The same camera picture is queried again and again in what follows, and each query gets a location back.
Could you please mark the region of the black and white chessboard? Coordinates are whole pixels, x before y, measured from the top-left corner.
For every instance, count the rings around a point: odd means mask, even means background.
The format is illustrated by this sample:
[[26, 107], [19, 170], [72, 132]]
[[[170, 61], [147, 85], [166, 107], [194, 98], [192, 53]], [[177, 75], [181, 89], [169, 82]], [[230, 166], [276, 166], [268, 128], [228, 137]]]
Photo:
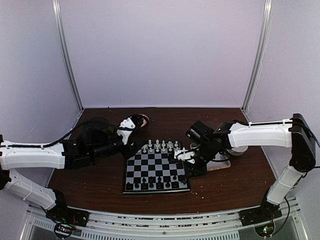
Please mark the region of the black and white chessboard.
[[[190, 192], [190, 182], [186, 175], [186, 167], [180, 162], [170, 160], [175, 150], [181, 150], [181, 141], [148, 140], [138, 152], [126, 161], [123, 181], [123, 195], [147, 195], [157, 193], [183, 193]], [[157, 189], [158, 177], [161, 177], [162, 188]], [[170, 187], [166, 187], [166, 176], [170, 176]], [[149, 188], [149, 177], [154, 177], [153, 188]], [[142, 179], [146, 178], [147, 189], [141, 189]], [[186, 186], [180, 183], [185, 178]], [[178, 188], [172, 188], [172, 182], [178, 182]], [[132, 188], [126, 189], [126, 184], [131, 183]]]

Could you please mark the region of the black chess knight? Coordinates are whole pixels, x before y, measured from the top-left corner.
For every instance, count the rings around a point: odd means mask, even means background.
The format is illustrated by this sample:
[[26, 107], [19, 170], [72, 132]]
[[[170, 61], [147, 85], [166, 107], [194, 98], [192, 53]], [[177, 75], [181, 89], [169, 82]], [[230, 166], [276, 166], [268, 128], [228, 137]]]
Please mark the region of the black chess knight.
[[148, 184], [147, 183], [142, 183], [141, 184], [141, 189], [142, 190], [146, 190], [148, 188]]

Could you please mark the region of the wooden rimmed metal tray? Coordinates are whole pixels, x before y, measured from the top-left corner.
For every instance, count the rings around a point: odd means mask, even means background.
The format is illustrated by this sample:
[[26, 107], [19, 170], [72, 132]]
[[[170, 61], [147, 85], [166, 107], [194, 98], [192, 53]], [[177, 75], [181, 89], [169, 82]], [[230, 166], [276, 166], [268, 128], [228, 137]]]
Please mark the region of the wooden rimmed metal tray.
[[231, 166], [231, 162], [229, 160], [229, 156], [227, 154], [217, 153], [215, 158], [209, 161], [206, 165], [207, 171], [217, 171], [227, 169]]

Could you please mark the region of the black chess bishop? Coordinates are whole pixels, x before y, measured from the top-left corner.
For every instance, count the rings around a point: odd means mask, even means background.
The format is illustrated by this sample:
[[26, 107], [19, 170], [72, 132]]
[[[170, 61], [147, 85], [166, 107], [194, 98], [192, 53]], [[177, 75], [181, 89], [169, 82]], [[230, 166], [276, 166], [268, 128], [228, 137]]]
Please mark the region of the black chess bishop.
[[170, 187], [171, 187], [171, 184], [170, 184], [169, 181], [165, 184], [165, 187], [166, 187], [166, 188], [170, 188]]
[[176, 189], [179, 187], [179, 183], [178, 182], [172, 182], [172, 188]]

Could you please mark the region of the black chess king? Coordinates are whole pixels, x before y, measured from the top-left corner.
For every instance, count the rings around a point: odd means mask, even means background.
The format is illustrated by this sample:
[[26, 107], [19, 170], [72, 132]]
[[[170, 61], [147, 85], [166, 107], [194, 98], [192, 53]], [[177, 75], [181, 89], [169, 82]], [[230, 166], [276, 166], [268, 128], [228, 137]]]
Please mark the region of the black chess king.
[[157, 188], [157, 189], [161, 189], [161, 188], [162, 188], [162, 182], [161, 182], [161, 181], [158, 181], [158, 182], [157, 182], [156, 188]]

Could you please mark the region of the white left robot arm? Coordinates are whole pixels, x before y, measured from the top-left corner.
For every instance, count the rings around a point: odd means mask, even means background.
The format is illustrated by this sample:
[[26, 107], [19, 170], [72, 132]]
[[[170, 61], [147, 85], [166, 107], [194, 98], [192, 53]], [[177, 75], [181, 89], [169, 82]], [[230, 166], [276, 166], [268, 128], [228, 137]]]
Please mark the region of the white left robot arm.
[[79, 124], [81, 134], [75, 139], [67, 135], [52, 143], [16, 143], [0, 141], [0, 187], [52, 212], [61, 222], [72, 218], [62, 192], [42, 187], [21, 176], [19, 168], [52, 168], [76, 170], [95, 166], [100, 159], [122, 154], [134, 156], [142, 146], [131, 135], [148, 127], [149, 118], [133, 114], [119, 125], [103, 117]]

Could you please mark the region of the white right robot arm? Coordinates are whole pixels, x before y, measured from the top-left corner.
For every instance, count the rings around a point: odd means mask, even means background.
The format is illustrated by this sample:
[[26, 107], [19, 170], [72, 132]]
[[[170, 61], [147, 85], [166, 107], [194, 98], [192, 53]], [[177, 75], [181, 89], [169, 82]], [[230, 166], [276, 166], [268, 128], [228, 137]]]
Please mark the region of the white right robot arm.
[[197, 147], [176, 152], [174, 157], [188, 164], [195, 175], [205, 175], [208, 162], [214, 162], [216, 155], [242, 155], [249, 147], [280, 153], [286, 162], [256, 210], [256, 216], [261, 221], [268, 220], [300, 179], [315, 168], [316, 148], [320, 145], [300, 113], [277, 121], [226, 121], [217, 129], [196, 121], [187, 130], [186, 136]]

